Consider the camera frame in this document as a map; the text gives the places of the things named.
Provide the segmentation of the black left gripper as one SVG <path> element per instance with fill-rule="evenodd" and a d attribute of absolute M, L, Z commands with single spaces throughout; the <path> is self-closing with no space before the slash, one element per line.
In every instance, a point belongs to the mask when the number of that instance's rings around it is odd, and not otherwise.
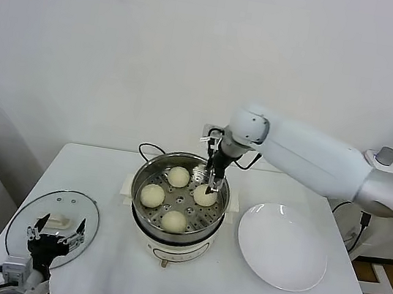
<path fill-rule="evenodd" d="M 56 257 L 68 255 L 69 247 L 77 248 L 84 242 L 86 219 L 83 219 L 74 233 L 63 237 L 40 234 L 49 218 L 50 214 L 46 214 L 33 226 L 26 228 L 28 239 L 30 239 L 27 249 L 30 252 L 33 266 L 37 268 L 50 268 Z"/>

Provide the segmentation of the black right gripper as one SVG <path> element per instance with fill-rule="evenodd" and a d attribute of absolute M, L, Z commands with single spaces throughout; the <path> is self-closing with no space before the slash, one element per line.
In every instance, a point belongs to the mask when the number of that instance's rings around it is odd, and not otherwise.
<path fill-rule="evenodd" d="M 209 182 L 206 188 L 206 195 L 212 192 L 219 192 L 225 177 L 225 169 L 236 160 L 235 157 L 226 154 L 220 146 L 218 146 L 209 155 L 207 169 L 209 171 Z"/>

